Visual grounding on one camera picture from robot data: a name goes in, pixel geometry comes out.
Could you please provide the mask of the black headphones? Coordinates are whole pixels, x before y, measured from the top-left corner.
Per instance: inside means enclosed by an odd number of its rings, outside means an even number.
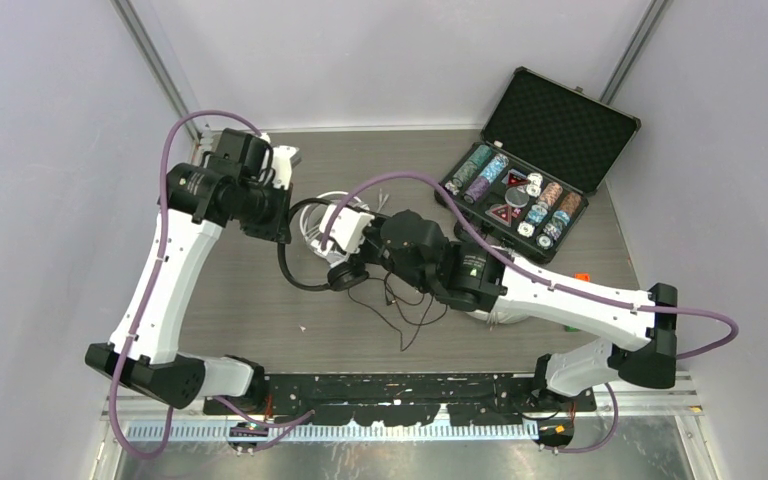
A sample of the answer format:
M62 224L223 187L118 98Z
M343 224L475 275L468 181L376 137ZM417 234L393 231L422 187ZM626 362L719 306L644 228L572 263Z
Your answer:
M290 207L289 212L287 213L287 219L292 221L297 215L299 215L300 209L304 205L312 202L325 204L325 201L318 199L317 196L302 199ZM277 265L283 278L291 286L306 292L325 292L325 291L348 292L352 288L370 279L370 273L368 272L367 267L362 261L354 259L352 256L350 256L346 262L339 263L336 266L331 267L326 260L315 255L309 249L309 247L305 243L303 234L302 234L302 240L304 241L304 245L306 246L306 249L310 253L312 253L320 262L328 266L328 271L326 272L325 281L323 283L309 284L309 283L302 282L301 280L297 279L294 276L294 274L291 272L288 259L287 259L287 244L279 243L276 247Z

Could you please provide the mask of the small white headphones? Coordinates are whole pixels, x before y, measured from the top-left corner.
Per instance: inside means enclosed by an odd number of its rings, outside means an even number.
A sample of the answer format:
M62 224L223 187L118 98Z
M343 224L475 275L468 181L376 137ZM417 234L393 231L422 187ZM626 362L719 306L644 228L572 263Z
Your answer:
M325 204L308 203L299 212L299 229L306 245L331 267L346 262L351 255L359 252L364 243L363 230L375 219L369 205L359 197L354 197L337 213L337 219L326 241L323 241L324 229L335 212L335 205L346 195L345 191L325 192L317 196Z

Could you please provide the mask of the large white grey headphones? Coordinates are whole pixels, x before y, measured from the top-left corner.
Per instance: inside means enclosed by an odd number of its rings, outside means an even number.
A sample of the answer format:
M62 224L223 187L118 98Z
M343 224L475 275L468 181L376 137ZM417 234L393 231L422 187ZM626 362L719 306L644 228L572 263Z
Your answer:
M489 312L475 310L468 312L467 315L488 325L515 324L525 321L531 317L530 314L516 310L493 310Z

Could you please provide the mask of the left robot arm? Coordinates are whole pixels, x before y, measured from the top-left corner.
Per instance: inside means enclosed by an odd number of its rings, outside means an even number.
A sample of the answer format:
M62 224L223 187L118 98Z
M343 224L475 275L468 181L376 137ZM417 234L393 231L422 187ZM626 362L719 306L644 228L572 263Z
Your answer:
M201 397L226 396L244 414L267 398L262 366L233 355L182 353L184 314L210 251L232 221L251 237L291 239L288 220L298 148L226 129L202 165L179 163L166 175L167 210L137 290L108 341L89 345L87 366L176 409Z

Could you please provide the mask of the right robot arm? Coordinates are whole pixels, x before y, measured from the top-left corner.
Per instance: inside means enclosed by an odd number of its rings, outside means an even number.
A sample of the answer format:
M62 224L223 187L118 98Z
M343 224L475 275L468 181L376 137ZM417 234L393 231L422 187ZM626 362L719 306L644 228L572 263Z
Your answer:
M664 311L678 303L671 285L615 289L554 274L499 247L451 241L412 211L342 213L334 235L355 267L379 265L453 310L499 324L535 317L595 335L539 358L530 392L544 410L616 379L650 389L675 384L676 317Z

